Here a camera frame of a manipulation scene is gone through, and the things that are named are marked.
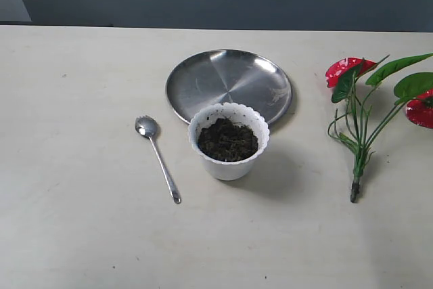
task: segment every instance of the spoon handle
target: spoon handle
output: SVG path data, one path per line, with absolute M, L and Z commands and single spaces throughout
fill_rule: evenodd
M 154 141 L 153 137 L 150 137 L 150 142 L 152 143 L 152 146 L 154 147 L 156 157 L 158 157 L 158 161 L 160 162 L 162 172 L 164 173 L 165 180 L 167 182 L 168 189 L 170 190 L 170 194 L 173 198 L 173 201 L 175 204 L 180 204 L 182 202 L 181 195 L 179 193 L 179 190 L 177 189 L 177 186 L 175 182 L 172 180 L 170 173 L 168 172 L 168 169 L 165 167 L 164 161 L 162 160 L 161 154 L 158 150 L 158 147 L 156 146 L 156 142 Z

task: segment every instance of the white table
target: white table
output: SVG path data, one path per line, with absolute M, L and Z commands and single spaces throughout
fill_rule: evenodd
M 164 96 L 176 64 L 221 48 L 269 58 L 296 88 L 234 183 L 206 174 Z M 0 26 L 0 288 L 433 288 L 433 132 L 399 114 L 351 204 L 324 78 L 346 56 L 432 50 L 416 33 Z M 378 105 L 415 71 L 433 61 L 387 79 Z M 179 206 L 140 114 L 162 127 Z

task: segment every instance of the scalloped rim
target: scalloped rim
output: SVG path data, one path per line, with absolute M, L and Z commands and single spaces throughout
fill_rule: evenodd
M 263 146 L 261 148 L 259 148 L 254 155 L 248 157 L 247 159 L 244 160 L 238 160 L 237 162 L 222 162 L 220 160 L 216 160 L 213 159 L 207 155 L 205 155 L 198 147 L 196 141 L 193 140 L 193 132 L 194 129 L 197 127 L 198 123 L 200 122 L 199 119 L 201 116 L 205 116 L 207 114 L 212 114 L 213 112 L 215 112 L 218 109 L 221 109 L 223 107 L 233 107 L 234 109 L 236 109 L 239 112 L 247 112 L 250 115 L 254 115 L 255 117 L 258 118 L 258 122 L 261 125 L 261 129 L 264 131 L 264 139 L 263 139 Z M 207 106 L 203 109 L 201 109 L 199 112 L 196 113 L 196 115 L 194 115 L 194 117 L 191 119 L 190 124 L 188 125 L 188 140 L 189 143 L 191 144 L 192 148 L 194 149 L 195 152 L 197 152 L 201 157 L 203 157 L 205 160 L 208 160 L 210 162 L 213 162 L 215 164 L 221 164 L 221 165 L 239 165 L 239 164 L 243 164 L 246 162 L 249 162 L 251 160 L 256 159 L 258 156 L 260 156 L 263 151 L 265 150 L 265 148 L 268 146 L 269 143 L 269 126 L 265 121 L 265 118 L 263 118 L 263 116 L 261 116 L 257 111 L 254 111 L 251 107 L 249 106 L 245 106 L 243 104 L 237 104 L 237 103 L 223 103 L 223 104 L 214 104 L 211 106 Z

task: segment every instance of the spoon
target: spoon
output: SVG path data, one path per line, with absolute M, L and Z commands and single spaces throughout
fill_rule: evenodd
M 156 147 L 156 142 L 154 137 L 158 133 L 158 123 L 156 123 L 156 121 L 150 116 L 147 115 L 140 116 L 139 118 L 135 119 L 135 130 L 140 135 L 150 140 L 152 146 L 154 147 L 156 157 L 158 157 L 158 161 L 160 162 L 161 169 L 162 172 L 164 173 L 165 180 L 167 182 L 167 186 L 168 189 L 170 190 L 170 194 L 173 198 L 173 201 L 175 202 L 175 204 L 180 204 L 182 202 L 182 198 L 179 193 L 179 190 L 177 189 L 175 182 L 171 179 L 170 173 L 165 167 L 164 161 L 162 160 L 158 147 Z

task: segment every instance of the artificial plant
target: artificial plant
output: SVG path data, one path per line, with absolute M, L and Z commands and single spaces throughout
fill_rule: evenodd
M 361 189 L 361 177 L 365 166 L 374 153 L 371 151 L 371 146 L 384 127 L 411 100 L 421 101 L 425 106 L 433 108 L 433 98 L 417 98 L 417 96 L 433 89 L 433 72 L 417 72 L 401 79 L 394 87 L 394 95 L 397 100 L 373 131 L 370 131 L 368 127 L 373 105 L 367 105 L 367 100 L 386 77 L 431 56 L 433 53 L 402 58 L 384 64 L 380 68 L 378 68 L 379 64 L 388 56 L 378 63 L 364 59 L 347 58 L 346 61 L 337 62 L 328 70 L 328 87 L 334 86 L 336 79 L 338 79 L 332 93 L 332 103 L 337 104 L 344 100 L 345 107 L 341 115 L 336 109 L 334 120 L 329 124 L 327 132 L 330 137 L 347 147 L 355 157 L 350 192 L 352 203 L 357 201 Z M 357 83 L 362 76 L 373 70 L 375 72 L 365 81 L 365 84 L 371 86 L 371 89 L 364 98 L 359 98 Z M 341 119 L 345 121 L 347 133 L 338 132 L 337 122 Z

